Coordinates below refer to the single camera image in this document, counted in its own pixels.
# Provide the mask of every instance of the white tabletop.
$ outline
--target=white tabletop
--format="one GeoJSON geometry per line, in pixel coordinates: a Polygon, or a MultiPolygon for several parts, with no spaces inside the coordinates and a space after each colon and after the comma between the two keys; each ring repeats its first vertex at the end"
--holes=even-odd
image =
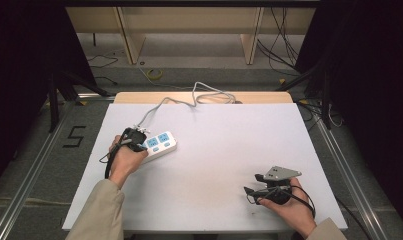
{"type": "MultiPolygon", "coordinates": [[[[153,104],[111,104],[63,225],[70,229],[103,178],[113,137],[139,123],[153,104]]],[[[347,228],[295,104],[163,105],[143,127],[170,131],[177,150],[142,165],[123,187],[124,229],[143,233],[279,232],[290,228],[272,211],[251,205],[243,187],[272,166],[298,177],[316,205],[316,221],[347,228]]]]}

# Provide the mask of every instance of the sleeve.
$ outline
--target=sleeve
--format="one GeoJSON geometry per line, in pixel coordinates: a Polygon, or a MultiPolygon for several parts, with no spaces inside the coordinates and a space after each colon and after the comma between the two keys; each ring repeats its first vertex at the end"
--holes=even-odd
{"type": "Polygon", "coordinates": [[[307,240],[321,239],[346,240],[344,234],[342,234],[342,232],[330,218],[317,225],[317,227],[307,238],[307,240]]]}
{"type": "Polygon", "coordinates": [[[67,240],[123,240],[122,204],[124,194],[110,180],[99,181],[76,219],[67,240]]]}

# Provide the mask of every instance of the gray carpet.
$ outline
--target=gray carpet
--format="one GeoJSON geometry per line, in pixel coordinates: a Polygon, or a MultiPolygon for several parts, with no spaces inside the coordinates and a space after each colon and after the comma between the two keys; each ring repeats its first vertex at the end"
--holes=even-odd
{"type": "MultiPolygon", "coordinates": [[[[288,81],[292,79],[292,77],[275,73],[272,70],[260,69],[163,69],[163,71],[164,77],[156,83],[192,87],[194,82],[201,81],[215,88],[229,91],[273,91],[279,86],[279,79],[285,78],[288,81]]],[[[110,92],[183,91],[182,89],[152,85],[138,69],[94,68],[93,72],[95,76],[108,77],[118,82],[118,85],[113,85],[105,79],[97,79],[99,86],[110,92]]],[[[305,84],[302,84],[290,90],[293,99],[303,96],[304,87],[305,84]]],[[[89,92],[82,87],[76,87],[76,89],[79,92],[89,92]]],[[[22,209],[8,239],[65,238],[66,233],[61,230],[62,222],[67,215],[109,103],[108,101],[89,101],[84,106],[73,107],[51,155],[30,193],[32,199],[29,199],[22,209]],[[74,135],[83,137],[80,146],[64,147],[77,144],[78,140],[68,138],[72,128],[76,126],[82,127],[74,131],[74,135]]],[[[309,118],[309,112],[306,112],[305,109],[300,108],[300,112],[305,119],[309,118]]],[[[318,126],[314,120],[306,121],[305,124],[306,128],[310,129],[312,142],[334,194],[361,220],[318,126]]],[[[0,180],[0,216],[8,205],[8,199],[14,196],[32,161],[36,158],[48,130],[49,111],[45,106],[35,120],[27,140],[22,143],[17,159],[11,162],[0,180]]],[[[403,239],[403,223],[364,164],[349,129],[346,126],[334,127],[332,132],[338,139],[363,191],[383,223],[389,239],[403,239]]],[[[366,239],[353,218],[346,210],[342,209],[342,211],[349,224],[349,229],[344,232],[347,238],[366,239]]],[[[289,239],[289,236],[289,233],[282,233],[279,234],[279,239],[289,239]]]]}

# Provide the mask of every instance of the power strip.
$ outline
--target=power strip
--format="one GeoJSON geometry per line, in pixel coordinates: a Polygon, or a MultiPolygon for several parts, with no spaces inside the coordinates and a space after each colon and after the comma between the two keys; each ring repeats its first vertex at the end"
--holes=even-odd
{"type": "Polygon", "coordinates": [[[148,151],[148,156],[142,162],[144,164],[176,150],[177,142],[173,135],[169,131],[166,131],[148,138],[142,146],[146,147],[148,151]]]}

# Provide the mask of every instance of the hand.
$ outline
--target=hand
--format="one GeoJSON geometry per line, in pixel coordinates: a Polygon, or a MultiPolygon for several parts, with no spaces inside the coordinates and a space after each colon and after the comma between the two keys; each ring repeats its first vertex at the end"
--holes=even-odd
{"type": "MultiPolygon", "coordinates": [[[[120,135],[117,135],[110,146],[110,152],[119,142],[119,140],[120,135]]],[[[114,158],[113,165],[111,166],[111,174],[108,179],[116,183],[117,186],[121,189],[124,182],[126,182],[127,177],[138,169],[141,162],[147,156],[148,152],[146,150],[141,152],[134,152],[127,146],[122,146],[117,151],[117,154],[114,158]]]]}
{"type": "MultiPolygon", "coordinates": [[[[291,178],[290,185],[301,187],[297,178],[291,178]]],[[[308,202],[307,195],[300,189],[292,188],[292,194],[308,202]]],[[[304,239],[316,228],[316,222],[313,219],[311,210],[294,198],[289,199],[283,205],[276,204],[265,198],[261,199],[259,203],[275,211],[290,227],[301,234],[304,239]]]]}

